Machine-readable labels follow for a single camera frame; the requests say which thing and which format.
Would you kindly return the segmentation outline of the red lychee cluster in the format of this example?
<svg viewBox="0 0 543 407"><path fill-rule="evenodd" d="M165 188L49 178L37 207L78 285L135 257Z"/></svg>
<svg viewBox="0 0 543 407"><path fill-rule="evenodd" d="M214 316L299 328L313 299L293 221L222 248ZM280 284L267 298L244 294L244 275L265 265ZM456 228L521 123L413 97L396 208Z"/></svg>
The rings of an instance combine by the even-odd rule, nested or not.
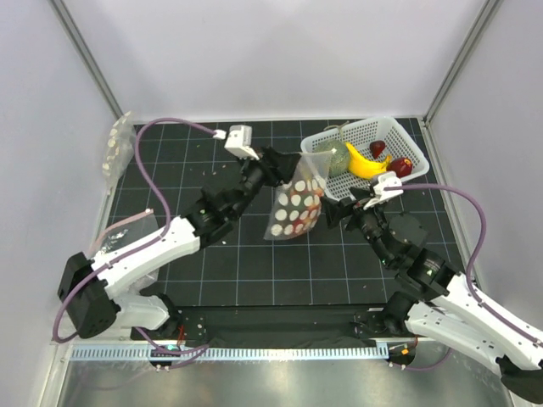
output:
<svg viewBox="0 0 543 407"><path fill-rule="evenodd" d="M313 191L294 188L280 192L277 196L278 209L274 211L274 220L282 227L279 236L288 239L311 231L322 212L323 195L320 187Z"/></svg>

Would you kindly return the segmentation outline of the clear dotted zip bag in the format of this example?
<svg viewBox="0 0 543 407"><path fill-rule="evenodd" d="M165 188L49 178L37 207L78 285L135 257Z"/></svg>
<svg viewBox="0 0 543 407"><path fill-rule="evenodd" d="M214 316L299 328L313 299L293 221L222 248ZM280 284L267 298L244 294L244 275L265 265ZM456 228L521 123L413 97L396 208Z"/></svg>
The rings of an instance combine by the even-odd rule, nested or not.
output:
<svg viewBox="0 0 543 407"><path fill-rule="evenodd" d="M274 189L265 240L294 239L315 227L322 212L332 156L331 152L300 155L291 181Z"/></svg>

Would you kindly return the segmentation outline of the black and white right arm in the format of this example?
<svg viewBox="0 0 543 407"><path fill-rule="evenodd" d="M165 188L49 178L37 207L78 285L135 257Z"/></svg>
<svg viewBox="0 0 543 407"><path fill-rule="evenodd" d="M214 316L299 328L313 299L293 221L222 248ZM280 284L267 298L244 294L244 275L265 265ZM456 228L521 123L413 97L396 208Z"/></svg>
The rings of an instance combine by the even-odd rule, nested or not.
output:
<svg viewBox="0 0 543 407"><path fill-rule="evenodd" d="M511 393L542 402L542 332L503 308L460 270L423 246L427 232L412 215L388 219L387 196L355 188L353 198L322 200L327 224L346 219L360 231L383 266L400 284L384 308L373 314L369 331L385 330L431 338L479 362Z"/></svg>

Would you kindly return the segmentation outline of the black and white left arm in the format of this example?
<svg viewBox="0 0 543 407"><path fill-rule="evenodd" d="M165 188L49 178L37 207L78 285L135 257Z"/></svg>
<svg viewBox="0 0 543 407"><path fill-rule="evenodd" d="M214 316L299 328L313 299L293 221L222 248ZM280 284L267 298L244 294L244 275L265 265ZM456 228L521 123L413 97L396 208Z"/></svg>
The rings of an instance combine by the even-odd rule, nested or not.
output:
<svg viewBox="0 0 543 407"><path fill-rule="evenodd" d="M262 148L252 158L239 159L238 171L224 185L202 187L199 198L180 215L168 216L158 231L98 261L84 253L72 255L59 284L59 315L69 316L75 336L82 339L121 322L161 339L174 337L180 320L173 303L165 295L130 294L128 287L149 272L221 240L263 187L292 180L300 160L300 153Z"/></svg>

